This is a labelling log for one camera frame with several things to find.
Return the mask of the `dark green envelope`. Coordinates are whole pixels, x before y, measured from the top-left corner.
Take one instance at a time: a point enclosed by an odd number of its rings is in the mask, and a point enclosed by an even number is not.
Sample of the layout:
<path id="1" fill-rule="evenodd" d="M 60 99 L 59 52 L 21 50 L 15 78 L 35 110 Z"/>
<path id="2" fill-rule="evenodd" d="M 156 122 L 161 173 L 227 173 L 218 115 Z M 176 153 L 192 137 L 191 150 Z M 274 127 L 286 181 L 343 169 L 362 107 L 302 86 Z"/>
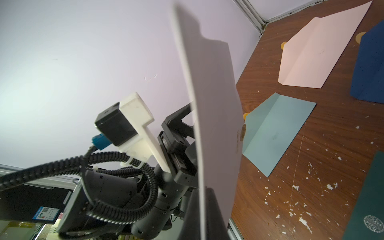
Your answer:
<path id="1" fill-rule="evenodd" d="M 343 240 L 384 238 L 384 153 L 376 152 Z"/>

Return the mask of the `navy blue envelope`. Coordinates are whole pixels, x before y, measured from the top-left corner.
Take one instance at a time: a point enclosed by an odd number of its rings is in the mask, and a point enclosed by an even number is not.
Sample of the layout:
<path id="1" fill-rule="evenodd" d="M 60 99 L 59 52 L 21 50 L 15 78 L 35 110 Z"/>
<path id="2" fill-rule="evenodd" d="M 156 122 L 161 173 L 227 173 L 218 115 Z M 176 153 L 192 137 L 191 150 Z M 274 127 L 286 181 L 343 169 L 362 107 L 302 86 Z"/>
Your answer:
<path id="1" fill-rule="evenodd" d="M 384 22 L 361 39 L 350 95 L 358 100 L 384 102 Z"/>

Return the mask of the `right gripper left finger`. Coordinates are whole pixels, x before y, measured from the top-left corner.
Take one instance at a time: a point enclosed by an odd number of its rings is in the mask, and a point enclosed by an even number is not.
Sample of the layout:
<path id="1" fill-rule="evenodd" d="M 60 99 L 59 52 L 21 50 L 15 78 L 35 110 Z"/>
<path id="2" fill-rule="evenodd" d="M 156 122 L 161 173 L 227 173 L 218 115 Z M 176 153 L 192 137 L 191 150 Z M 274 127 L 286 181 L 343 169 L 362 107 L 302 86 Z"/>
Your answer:
<path id="1" fill-rule="evenodd" d="M 193 190 L 188 204 L 182 230 L 178 240 L 200 240 L 200 201 L 199 190 Z"/>

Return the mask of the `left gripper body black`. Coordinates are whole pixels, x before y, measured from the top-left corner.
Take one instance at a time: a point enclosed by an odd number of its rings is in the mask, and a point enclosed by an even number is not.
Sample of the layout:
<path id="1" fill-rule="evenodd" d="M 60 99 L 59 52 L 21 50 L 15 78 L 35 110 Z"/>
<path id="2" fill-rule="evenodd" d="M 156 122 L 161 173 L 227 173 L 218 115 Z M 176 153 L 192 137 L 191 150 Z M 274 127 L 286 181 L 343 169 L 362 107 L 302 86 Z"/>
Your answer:
<path id="1" fill-rule="evenodd" d="M 197 189 L 198 163 L 196 144 L 190 144 L 187 137 L 195 139 L 192 126 L 183 122 L 183 118 L 192 112 L 187 104 L 163 121 L 158 141 L 170 168 L 173 180 L 189 188 Z"/>

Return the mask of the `grey envelope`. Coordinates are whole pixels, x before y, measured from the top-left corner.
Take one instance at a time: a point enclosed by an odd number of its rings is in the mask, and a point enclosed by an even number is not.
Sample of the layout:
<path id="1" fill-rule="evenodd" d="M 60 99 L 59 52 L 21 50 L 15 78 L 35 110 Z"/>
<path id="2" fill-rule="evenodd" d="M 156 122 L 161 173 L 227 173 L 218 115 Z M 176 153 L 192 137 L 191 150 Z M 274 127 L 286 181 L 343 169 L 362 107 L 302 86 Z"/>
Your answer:
<path id="1" fill-rule="evenodd" d="M 244 126 L 229 45 L 205 38 L 200 23 L 174 2 L 171 23 L 195 118 L 201 227 L 207 224 L 206 188 L 216 194 L 228 223 L 242 158 Z"/>

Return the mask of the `teal envelope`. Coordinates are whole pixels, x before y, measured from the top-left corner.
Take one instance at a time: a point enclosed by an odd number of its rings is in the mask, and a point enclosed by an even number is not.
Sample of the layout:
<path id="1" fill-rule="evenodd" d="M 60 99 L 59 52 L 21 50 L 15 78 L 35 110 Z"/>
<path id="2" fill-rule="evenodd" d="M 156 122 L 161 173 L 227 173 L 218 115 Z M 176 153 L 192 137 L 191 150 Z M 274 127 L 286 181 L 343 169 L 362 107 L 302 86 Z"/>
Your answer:
<path id="1" fill-rule="evenodd" d="M 315 106 L 314 102 L 271 95 L 246 117 L 243 155 L 269 177 Z"/>

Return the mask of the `dark monitor with label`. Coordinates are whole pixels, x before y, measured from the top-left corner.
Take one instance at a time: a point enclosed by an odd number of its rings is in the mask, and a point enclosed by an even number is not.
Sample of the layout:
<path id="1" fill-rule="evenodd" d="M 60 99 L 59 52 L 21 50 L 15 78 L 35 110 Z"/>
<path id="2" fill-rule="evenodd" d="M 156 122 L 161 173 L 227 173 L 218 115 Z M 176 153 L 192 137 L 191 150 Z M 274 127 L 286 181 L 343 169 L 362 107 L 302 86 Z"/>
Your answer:
<path id="1" fill-rule="evenodd" d="M 53 225 L 73 191 L 21 185 L 1 192 L 1 220 Z"/>

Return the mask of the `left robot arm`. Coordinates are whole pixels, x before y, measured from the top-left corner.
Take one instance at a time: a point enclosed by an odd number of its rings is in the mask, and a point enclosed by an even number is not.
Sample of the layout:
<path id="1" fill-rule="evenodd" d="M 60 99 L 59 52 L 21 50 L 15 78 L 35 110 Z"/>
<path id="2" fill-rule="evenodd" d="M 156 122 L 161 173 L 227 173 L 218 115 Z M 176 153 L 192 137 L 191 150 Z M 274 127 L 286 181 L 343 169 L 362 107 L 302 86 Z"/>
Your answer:
<path id="1" fill-rule="evenodd" d="M 151 167 L 123 146 L 139 131 L 116 103 L 95 121 L 98 136 L 83 156 L 1 176 L 1 219 L 37 224 L 60 221 L 61 240 L 107 239 L 112 234 L 152 240 L 183 219 L 198 187 L 193 128 L 183 122 L 191 107 L 168 116 L 156 141 L 170 171 Z"/>

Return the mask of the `pink envelope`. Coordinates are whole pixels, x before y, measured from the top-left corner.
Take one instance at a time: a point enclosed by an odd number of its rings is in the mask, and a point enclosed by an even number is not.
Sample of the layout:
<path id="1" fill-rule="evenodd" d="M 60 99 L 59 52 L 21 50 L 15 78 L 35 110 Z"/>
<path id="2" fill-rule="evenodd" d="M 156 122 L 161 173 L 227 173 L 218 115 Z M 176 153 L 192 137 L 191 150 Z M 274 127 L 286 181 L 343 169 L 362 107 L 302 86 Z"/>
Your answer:
<path id="1" fill-rule="evenodd" d="M 278 82 L 322 88 L 371 4 L 313 18 L 285 43 Z"/>

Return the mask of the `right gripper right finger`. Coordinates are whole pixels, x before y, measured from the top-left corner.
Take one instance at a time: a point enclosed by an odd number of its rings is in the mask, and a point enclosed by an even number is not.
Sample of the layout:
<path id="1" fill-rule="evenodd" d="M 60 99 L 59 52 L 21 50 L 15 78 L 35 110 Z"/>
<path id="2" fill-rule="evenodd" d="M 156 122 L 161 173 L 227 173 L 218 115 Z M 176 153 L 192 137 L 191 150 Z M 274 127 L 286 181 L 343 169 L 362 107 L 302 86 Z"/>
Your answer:
<path id="1" fill-rule="evenodd" d="M 206 240 L 229 240 L 221 210 L 212 188 L 206 188 Z"/>

